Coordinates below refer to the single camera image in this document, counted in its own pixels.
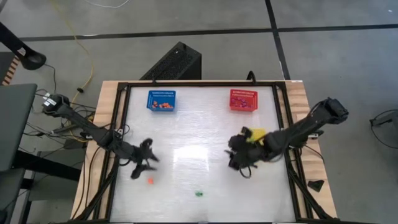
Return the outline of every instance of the plastic basket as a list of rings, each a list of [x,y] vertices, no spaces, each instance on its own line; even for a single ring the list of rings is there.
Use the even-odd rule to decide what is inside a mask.
[[[231,110],[254,111],[257,109],[257,92],[249,90],[231,90],[229,94]]]
[[[147,108],[151,111],[173,111],[175,91],[151,90],[148,92]]]

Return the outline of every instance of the white table surface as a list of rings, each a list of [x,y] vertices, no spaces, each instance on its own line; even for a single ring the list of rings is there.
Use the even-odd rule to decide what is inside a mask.
[[[131,89],[126,119],[131,131],[124,140],[139,145],[152,138],[160,162],[151,162],[158,171],[145,171],[136,180],[130,178],[135,164],[119,167],[111,222],[294,221],[284,158],[258,162],[250,179],[228,167],[224,150],[243,126],[266,131],[279,128],[271,87],[236,87],[258,92],[259,108],[253,112],[229,109],[232,88]],[[175,90],[175,111],[148,110],[149,90]],[[197,197],[196,191],[203,196]]]

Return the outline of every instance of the black computer tower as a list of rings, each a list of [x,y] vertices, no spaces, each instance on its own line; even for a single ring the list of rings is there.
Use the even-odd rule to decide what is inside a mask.
[[[201,53],[178,42],[140,80],[201,80]]]

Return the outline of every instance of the small green object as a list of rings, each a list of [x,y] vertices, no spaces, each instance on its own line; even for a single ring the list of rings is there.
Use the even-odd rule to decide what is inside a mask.
[[[202,197],[202,196],[203,196],[203,192],[197,191],[197,192],[195,192],[195,195],[196,195],[197,197]]]

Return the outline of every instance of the yellow cable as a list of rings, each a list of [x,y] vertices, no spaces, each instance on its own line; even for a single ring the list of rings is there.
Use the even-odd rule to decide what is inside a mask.
[[[91,58],[91,55],[89,53],[89,51],[85,48],[85,46],[83,46],[83,44],[80,43],[80,41],[77,39],[76,37],[76,33],[75,30],[73,30],[73,27],[70,25],[67,17],[65,16],[65,14],[60,10],[60,8],[58,7],[57,1],[56,0],[50,0],[52,6],[54,7],[54,9],[59,13],[59,16],[61,17],[61,19],[63,19],[63,21],[65,22],[65,24],[67,25],[67,27],[69,28],[70,32],[73,35],[73,38],[75,39],[76,43],[86,52],[88,58],[90,59],[91,62],[91,72],[90,72],[90,77],[87,79],[86,83],[81,86],[81,89],[84,89],[91,81],[91,79],[93,79],[93,74],[94,74],[94,61]],[[79,95],[79,91],[76,92],[75,96],[72,99],[72,103],[75,102],[77,96]],[[78,138],[76,138],[76,136],[73,135],[72,131],[69,130],[70,134],[73,136],[73,138],[79,142],[88,142],[87,140],[80,140]]]

